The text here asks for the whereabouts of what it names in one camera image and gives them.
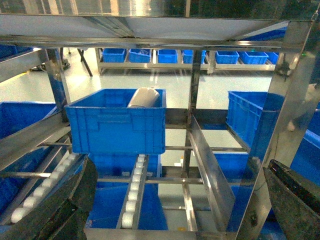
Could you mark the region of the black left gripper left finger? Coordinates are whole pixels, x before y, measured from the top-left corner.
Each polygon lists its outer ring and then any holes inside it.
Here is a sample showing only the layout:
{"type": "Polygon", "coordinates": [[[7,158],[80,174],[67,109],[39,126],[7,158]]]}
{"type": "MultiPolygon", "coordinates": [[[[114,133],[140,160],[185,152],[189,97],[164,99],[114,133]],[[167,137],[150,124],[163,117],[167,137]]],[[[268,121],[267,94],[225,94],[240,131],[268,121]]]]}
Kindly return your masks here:
{"type": "Polygon", "coordinates": [[[0,235],[2,240],[85,240],[98,172],[89,157],[82,170],[0,235]]]}

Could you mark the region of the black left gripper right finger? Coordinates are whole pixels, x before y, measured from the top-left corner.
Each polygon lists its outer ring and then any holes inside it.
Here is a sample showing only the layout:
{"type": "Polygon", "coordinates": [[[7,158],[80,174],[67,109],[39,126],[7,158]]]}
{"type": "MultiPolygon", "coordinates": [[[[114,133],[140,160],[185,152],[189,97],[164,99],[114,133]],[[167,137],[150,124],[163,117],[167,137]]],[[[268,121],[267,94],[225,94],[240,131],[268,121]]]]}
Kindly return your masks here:
{"type": "Polygon", "coordinates": [[[320,187],[272,159],[263,168],[276,220],[288,240],[320,238],[320,187]]]}

